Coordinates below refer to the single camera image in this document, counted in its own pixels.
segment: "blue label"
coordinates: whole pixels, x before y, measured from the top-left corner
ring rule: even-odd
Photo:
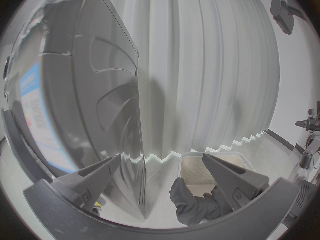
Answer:
[[[51,126],[40,84],[39,63],[35,63],[19,81],[20,99],[26,122],[47,162],[67,173],[75,172],[75,166],[64,152]]]

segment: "yellow object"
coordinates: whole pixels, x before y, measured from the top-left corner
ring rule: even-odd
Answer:
[[[102,205],[101,205],[100,203],[98,203],[98,202],[96,202],[96,203],[94,204],[94,206],[99,206],[100,208],[102,208]]]

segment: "black glove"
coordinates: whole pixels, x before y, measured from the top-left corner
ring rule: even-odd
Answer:
[[[197,225],[204,218],[211,220],[232,211],[218,186],[204,197],[193,196],[183,178],[177,178],[170,190],[170,199],[177,208],[177,219],[187,226]]]

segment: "curtain fold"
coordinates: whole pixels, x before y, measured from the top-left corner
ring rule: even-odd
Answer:
[[[111,0],[138,50],[146,157],[231,146],[268,129],[279,88],[260,0]]]

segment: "black cable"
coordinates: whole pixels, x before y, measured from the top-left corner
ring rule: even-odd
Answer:
[[[319,168],[319,166],[320,166],[320,162],[319,162],[318,167],[316,168],[316,166],[315,166],[315,154],[316,154],[316,153],[319,154],[319,159],[320,159],[320,153],[319,153],[319,151],[316,151],[316,152],[314,153],[314,155],[313,155],[313,168],[317,170],[317,169]]]

